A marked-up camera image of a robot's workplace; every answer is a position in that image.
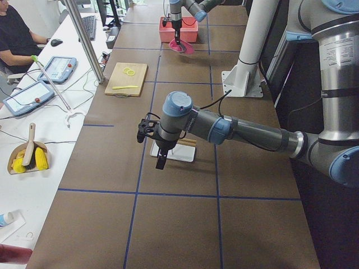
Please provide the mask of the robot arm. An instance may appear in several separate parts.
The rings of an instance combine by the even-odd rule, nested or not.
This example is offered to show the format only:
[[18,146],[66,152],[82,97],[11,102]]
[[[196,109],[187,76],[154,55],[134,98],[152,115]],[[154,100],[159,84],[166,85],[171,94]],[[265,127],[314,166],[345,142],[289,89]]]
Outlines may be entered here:
[[194,106],[189,95],[167,95],[159,120],[143,119],[137,141],[152,138],[157,168],[182,132],[210,143],[225,140],[249,143],[272,152],[285,152],[347,187],[358,187],[358,2],[291,1],[287,39],[319,44],[324,129],[319,134],[289,132]]
[[161,42],[197,41],[198,24],[208,13],[225,1],[168,1],[164,5],[164,16],[160,18],[159,36]]

